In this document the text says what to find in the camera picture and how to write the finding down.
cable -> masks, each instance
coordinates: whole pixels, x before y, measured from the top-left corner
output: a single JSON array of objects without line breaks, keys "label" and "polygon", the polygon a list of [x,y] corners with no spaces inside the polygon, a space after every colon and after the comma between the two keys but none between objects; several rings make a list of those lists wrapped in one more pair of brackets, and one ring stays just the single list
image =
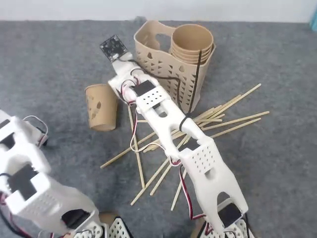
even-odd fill
[{"label": "cable", "polygon": [[131,103],[134,103],[135,101],[127,101],[126,98],[124,97],[124,93],[123,93],[123,89],[124,87],[126,86],[126,84],[124,85],[125,82],[127,81],[130,81],[134,84],[134,86],[137,86],[138,85],[138,79],[136,78],[137,82],[135,83],[132,79],[126,79],[122,82],[121,86],[120,86],[120,94],[123,98],[123,100],[127,103],[127,104],[131,104]]},{"label": "cable", "polygon": [[246,213],[245,216],[246,216],[246,226],[247,226],[247,237],[250,238],[248,214]]},{"label": "cable", "polygon": [[26,237],[30,237],[31,236],[26,232],[24,231],[23,229],[21,229],[13,220],[13,215],[11,212],[9,212],[9,217],[10,217],[10,221],[11,221],[11,224],[13,225],[13,227],[15,227],[16,230],[18,230],[20,233],[24,234]]},{"label": "cable", "polygon": [[182,109],[182,106],[180,104],[180,96],[179,96],[179,88],[180,88],[180,83],[181,83],[181,80],[177,77],[162,77],[162,76],[157,76],[155,74],[152,74],[151,72],[148,72],[146,69],[144,69],[136,60],[134,59],[129,59],[129,60],[122,60],[120,58],[118,58],[119,61],[121,62],[134,62],[136,63],[140,68],[141,70],[154,77],[154,78],[159,78],[159,79],[166,79],[166,80],[176,80],[177,81],[177,89],[176,89],[176,101],[177,101],[177,105],[178,107],[180,108],[180,110],[182,111],[183,114],[189,114],[191,109],[192,109],[192,106],[193,106],[193,103],[194,103],[194,98],[195,98],[195,94],[196,94],[196,89],[197,89],[197,83],[198,83],[198,75],[199,75],[199,69],[200,69],[200,65],[201,65],[201,59],[202,59],[202,51],[200,50],[199,52],[199,58],[198,58],[198,63],[197,63],[197,68],[196,68],[196,75],[195,75],[195,84],[194,84],[194,88],[193,88],[193,94],[192,94],[192,99],[191,99],[191,102],[190,102],[190,106],[189,106],[189,110],[187,113],[184,113],[183,109]]},{"label": "cable", "polygon": [[0,177],[1,177],[1,176],[7,176],[8,178],[11,177],[11,175],[8,174],[8,173],[1,173],[1,174],[0,174]]},{"label": "cable", "polygon": [[213,231],[213,228],[211,227],[210,229],[209,228],[209,222],[207,222],[206,224],[206,229],[205,229],[205,235],[208,236],[210,232]]},{"label": "cable", "polygon": [[199,214],[199,215],[193,216],[193,205],[192,205],[192,201],[190,199],[189,193],[187,191],[185,180],[182,176],[182,167],[183,167],[182,165],[179,167],[179,177],[180,177],[180,180],[182,183],[182,188],[183,188],[186,200],[187,200],[188,209],[189,209],[189,217],[191,220],[196,220],[198,218],[205,217],[206,216],[205,214]]},{"label": "cable", "polygon": [[148,72],[146,69],[144,69],[136,60],[134,59],[129,59],[129,60],[122,60],[120,58],[118,58],[119,61],[121,62],[134,62],[136,63],[139,67],[140,67],[140,70],[142,70],[144,73],[154,77],[154,78],[159,78],[159,79],[166,79],[166,80],[176,80],[177,81],[177,90],[176,90],[176,101],[177,101],[177,105],[178,107],[180,108],[180,110],[182,111],[182,113],[184,113],[183,109],[182,109],[182,105],[180,104],[180,96],[179,96],[179,88],[180,88],[180,83],[181,83],[181,80],[179,78],[176,78],[176,77],[162,77],[162,76],[157,76],[157,75],[154,75],[152,74],[151,72]]},{"label": "cable", "polygon": [[37,116],[34,116],[34,115],[27,116],[27,117],[23,118],[23,120],[26,120],[26,119],[28,119],[28,118],[35,118],[35,119],[37,119],[39,122],[41,122],[41,123],[45,126],[46,132],[45,132],[45,134],[42,136],[42,138],[40,139],[40,141],[39,141],[39,143],[38,143],[38,147],[41,147],[41,146],[42,146],[43,139],[45,139],[45,138],[47,137],[48,133],[49,133],[49,127],[48,127],[48,125],[47,125],[44,121],[42,121],[41,119],[39,119]]},{"label": "cable", "polygon": [[22,234],[20,231],[17,231],[11,224],[10,222],[7,220],[7,218],[5,217],[5,215],[3,214],[2,209],[0,208],[0,217],[3,220],[4,224],[10,229],[10,231],[14,234],[16,234],[19,237],[24,237],[24,238],[31,238],[31,236],[26,236],[25,234]]},{"label": "cable", "polygon": [[201,60],[202,60],[202,51],[200,50],[199,51],[199,57],[198,57],[198,64],[197,64],[197,68],[196,68],[195,84],[194,84],[194,88],[193,88],[192,100],[190,101],[188,113],[191,112],[192,106],[193,106],[193,103],[194,103],[194,98],[195,98],[195,94],[196,94],[196,88],[197,88],[197,83],[198,83],[198,75],[199,75],[199,69],[200,69]]},{"label": "cable", "polygon": [[131,148],[132,151],[134,151],[134,152],[142,152],[142,151],[144,151],[146,148],[148,148],[150,145],[156,145],[156,146],[160,147],[162,150],[165,151],[165,148],[164,148],[163,146],[161,146],[160,144],[157,144],[157,143],[149,143],[149,144],[143,146],[143,147],[142,147],[141,149],[139,149],[139,150],[133,149],[133,147],[132,147],[132,142],[133,142],[133,139],[134,139],[134,137],[135,137],[135,133],[136,133],[136,130],[137,130],[137,125],[138,125],[138,114],[137,114],[137,112],[136,112],[136,110],[135,110],[135,121],[134,121],[134,125],[133,125],[133,130],[132,130],[132,138],[131,138],[131,140],[130,140],[130,148]]}]

stacked paper cups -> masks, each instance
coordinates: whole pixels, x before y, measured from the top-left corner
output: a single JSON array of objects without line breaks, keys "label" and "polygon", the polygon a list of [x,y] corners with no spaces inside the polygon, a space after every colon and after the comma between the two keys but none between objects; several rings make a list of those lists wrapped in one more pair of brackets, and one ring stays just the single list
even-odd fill
[{"label": "stacked paper cups", "polygon": [[212,44],[213,36],[207,28],[186,24],[177,27],[173,32],[170,52],[180,61],[197,64],[201,50],[201,64],[203,64],[211,54]]}]

chopstick pile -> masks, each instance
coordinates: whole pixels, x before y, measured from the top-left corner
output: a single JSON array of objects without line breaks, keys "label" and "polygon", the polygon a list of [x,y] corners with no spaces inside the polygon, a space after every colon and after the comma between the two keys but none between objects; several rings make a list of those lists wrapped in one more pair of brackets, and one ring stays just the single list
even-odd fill
[{"label": "chopstick pile", "polygon": [[[216,138],[218,136],[227,134],[231,131],[237,130],[239,128],[242,128],[244,126],[253,124],[257,121],[261,120],[261,116],[264,116],[266,114],[269,114],[269,111],[266,112],[262,112],[262,113],[257,113],[254,115],[250,115],[247,117],[243,117],[243,118],[239,118],[239,119],[235,119],[235,120],[231,120],[231,121],[226,121],[226,122],[222,122],[222,118],[225,116],[225,114],[223,112],[225,112],[228,108],[232,107],[234,104],[236,104],[237,102],[239,102],[240,100],[242,100],[243,98],[245,98],[246,96],[248,96],[250,93],[252,93],[253,91],[255,91],[257,88],[259,88],[261,86],[261,84],[256,85],[255,87],[253,87],[252,89],[250,89],[248,92],[242,94],[242,95],[238,95],[235,98],[231,99],[229,102],[225,103],[224,105],[219,105],[215,108],[210,108],[209,110],[205,111],[204,113],[200,114],[199,116],[197,116],[196,118],[194,118],[194,122],[203,130],[203,131],[207,131],[207,130],[211,130],[214,128],[218,128],[218,127],[222,127],[222,126],[227,126],[227,125],[231,125],[234,123],[238,123],[238,122],[243,122],[246,121],[242,124],[239,124],[237,126],[231,127],[229,129],[226,129],[222,132],[219,132],[217,134],[214,134],[211,136],[211,138]],[[131,129],[133,129],[133,122],[132,122],[132,115],[131,115],[131,111],[130,108],[128,108],[129,110],[129,116],[130,116],[130,122],[131,122]],[[147,122],[146,120],[138,120],[138,122]],[[218,124],[215,125],[209,125],[210,123],[215,123],[215,122],[219,122]],[[144,141],[152,138],[155,135],[155,132],[149,134],[148,136],[144,137],[143,139],[139,140],[137,142],[137,139],[135,137],[134,139],[134,149],[138,150],[138,145],[140,145],[141,143],[143,143]],[[177,145],[177,148],[181,147],[182,145],[186,144],[189,139],[190,136],[186,135],[185,133],[179,131],[179,130],[174,130],[171,132],[172,138],[177,139],[179,137],[184,137],[179,144]],[[152,143],[157,143],[160,144],[159,139],[156,139],[154,141],[152,141]],[[151,145],[148,148],[146,148],[143,152],[146,153],[150,150],[155,150],[157,149],[159,146],[157,145]],[[118,154],[117,156],[115,156],[114,158],[112,158],[111,160],[109,160],[108,162],[104,163],[101,168],[104,168],[108,165],[110,165],[111,163],[113,163],[114,161],[118,160],[119,158],[121,158],[123,155],[125,155],[126,153],[128,153],[131,150],[131,148],[127,148],[126,150],[122,151],[120,154]],[[139,173],[140,173],[140,179],[141,179],[141,185],[142,185],[142,189],[140,190],[140,192],[136,195],[136,197],[132,200],[131,202],[131,206],[142,196],[142,194],[145,192],[145,190],[151,185],[151,183],[156,179],[156,177],[159,175],[159,173],[165,168],[165,166],[168,164],[168,166],[165,168],[164,172],[162,173],[162,175],[160,176],[160,178],[158,179],[157,183],[155,184],[154,188],[151,190],[150,195],[154,195],[155,191],[157,190],[157,188],[159,187],[159,185],[161,184],[161,182],[164,180],[165,176],[167,175],[167,173],[169,172],[169,170],[171,169],[172,165],[169,163],[168,158],[165,159],[165,161],[161,164],[161,166],[158,168],[158,170],[154,173],[154,175],[149,179],[149,181],[147,183],[144,182],[144,178],[143,178],[143,172],[142,172],[142,167],[141,167],[141,163],[140,163],[140,155],[139,153],[136,153],[136,157],[137,157],[137,162],[138,162],[138,167],[139,167]],[[186,170],[183,172],[183,177],[185,178],[187,172]],[[176,194],[174,197],[174,200],[172,202],[172,206],[171,206],[171,211],[174,209],[179,193],[181,190],[181,182],[178,185],[178,188],[176,190]]]}]

tipped over paper cup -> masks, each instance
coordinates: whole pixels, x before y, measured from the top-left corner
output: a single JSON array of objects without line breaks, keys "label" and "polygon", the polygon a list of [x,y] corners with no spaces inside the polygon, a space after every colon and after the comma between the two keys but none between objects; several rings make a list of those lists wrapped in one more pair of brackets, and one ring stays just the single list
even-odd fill
[{"label": "tipped over paper cup", "polygon": [[96,131],[115,129],[117,96],[108,84],[95,84],[85,89],[89,126]]}]

wire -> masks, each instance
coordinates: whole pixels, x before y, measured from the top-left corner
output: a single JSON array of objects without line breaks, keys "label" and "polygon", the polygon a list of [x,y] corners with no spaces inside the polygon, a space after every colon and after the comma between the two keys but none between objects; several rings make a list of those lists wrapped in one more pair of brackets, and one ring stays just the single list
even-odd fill
[{"label": "wire", "polygon": [[41,123],[45,126],[46,132],[45,132],[45,134],[42,136],[42,138],[40,139],[40,141],[39,141],[39,143],[38,143],[38,147],[41,147],[42,144],[43,144],[43,140],[47,137],[47,135],[48,135],[48,133],[49,133],[49,127],[48,127],[48,125],[47,125],[44,121],[42,121],[41,119],[39,119],[37,116],[34,116],[34,115],[27,116],[27,117],[23,118],[23,120],[26,120],[26,119],[28,119],[28,118],[35,118],[35,119],[37,119],[39,122],[41,122]]},{"label": "wire", "polygon": [[182,167],[183,167],[182,165],[179,167],[179,177],[180,177],[180,180],[181,180],[181,183],[182,183],[182,188],[183,188],[183,191],[184,191],[184,194],[185,194],[185,197],[186,197],[186,200],[187,200],[187,204],[188,204],[189,218],[191,220],[196,220],[196,219],[199,219],[201,217],[205,217],[206,216],[205,214],[199,214],[199,215],[193,216],[193,205],[192,205],[192,201],[190,199],[189,193],[187,191],[187,187],[186,187],[186,184],[185,184],[185,179],[182,176]]},{"label": "wire", "polygon": [[133,139],[134,139],[134,137],[135,137],[135,133],[136,133],[136,130],[137,130],[137,125],[138,125],[138,114],[137,114],[137,112],[136,112],[136,110],[135,110],[135,120],[134,120],[134,125],[133,125],[133,130],[132,130],[132,138],[131,138],[131,140],[130,140],[130,148],[131,148],[132,151],[134,151],[134,152],[142,152],[142,151],[144,151],[146,148],[148,148],[150,145],[156,145],[156,146],[160,147],[162,150],[165,151],[165,148],[164,148],[163,146],[161,146],[160,144],[157,144],[157,143],[149,143],[149,144],[143,146],[141,149],[135,150],[135,149],[132,147],[132,142],[133,142]]},{"label": "wire", "polygon": [[177,77],[162,77],[162,76],[157,76],[157,75],[154,75],[152,74],[151,72],[148,72],[146,69],[144,69],[136,60],[134,59],[129,59],[129,60],[122,60],[120,58],[118,58],[119,61],[121,62],[134,62],[136,63],[139,67],[140,67],[140,70],[142,70],[144,73],[154,77],[154,78],[159,78],[159,79],[166,79],[166,80],[176,80],[177,81],[177,90],[176,90],[176,101],[177,101],[177,105],[178,107],[180,108],[180,110],[182,111],[182,113],[184,113],[183,109],[182,109],[182,105],[180,104],[180,96],[179,96],[179,88],[180,88],[180,83],[181,83],[181,80]]},{"label": "wire", "polygon": [[205,235],[208,236],[209,233],[212,232],[212,231],[213,231],[213,228],[211,227],[211,228],[209,229],[209,222],[207,222],[207,224],[206,224],[206,229],[205,229]]},{"label": "wire", "polygon": [[181,162],[180,160],[178,160],[178,161],[176,161],[176,162],[173,162],[173,161],[172,161],[172,158],[169,157],[169,163],[170,163],[172,166],[177,167],[177,166],[179,166],[182,162]]},{"label": "wire", "polygon": [[137,83],[135,83],[132,79],[126,79],[122,82],[121,84],[121,87],[120,87],[120,93],[121,93],[121,96],[123,98],[123,100],[127,103],[127,104],[131,104],[131,103],[134,103],[135,101],[127,101],[126,98],[124,97],[124,93],[123,93],[123,89],[124,87],[126,86],[126,84],[124,85],[125,82],[127,81],[130,81],[134,84],[134,86],[137,86],[138,85],[138,79],[137,79]]},{"label": "wire", "polygon": [[246,226],[247,226],[247,237],[250,238],[248,214],[246,213],[245,216],[246,216]]},{"label": "wire", "polygon": [[9,230],[16,234],[17,236],[23,237],[23,238],[32,238],[30,235],[28,234],[24,234],[21,231],[17,231],[12,224],[8,221],[8,219],[5,217],[5,215],[3,214],[2,209],[0,208],[0,217],[3,220],[4,224],[9,228]]},{"label": "wire", "polygon": [[0,177],[1,177],[1,176],[7,176],[8,178],[11,177],[11,175],[8,174],[8,173],[1,173],[1,174],[0,174]]},{"label": "wire", "polygon": [[21,232],[22,234],[24,234],[26,237],[31,237],[26,231],[24,231],[23,229],[21,229],[13,220],[13,215],[11,212],[9,212],[9,217],[10,217],[10,221],[11,224],[15,227],[16,230],[18,230],[19,232]]},{"label": "wire", "polygon": [[[0,204],[1,206],[5,206],[5,199],[7,198],[7,195],[3,192],[0,192]],[[9,211],[9,219],[3,214],[2,208],[0,208],[0,216],[5,223],[5,225],[16,235],[24,238],[32,238],[27,232],[25,232],[23,229],[21,229],[13,220],[13,215]]]},{"label": "wire", "polygon": [[196,94],[196,88],[197,88],[197,83],[198,83],[198,75],[199,75],[199,69],[200,69],[201,60],[202,60],[202,51],[200,50],[199,51],[199,57],[198,57],[198,64],[197,64],[197,68],[196,68],[195,84],[194,84],[194,88],[193,88],[193,94],[192,94],[192,99],[190,101],[188,113],[191,112],[192,106],[193,106],[193,103],[194,103],[194,98],[195,98],[195,94]]}]

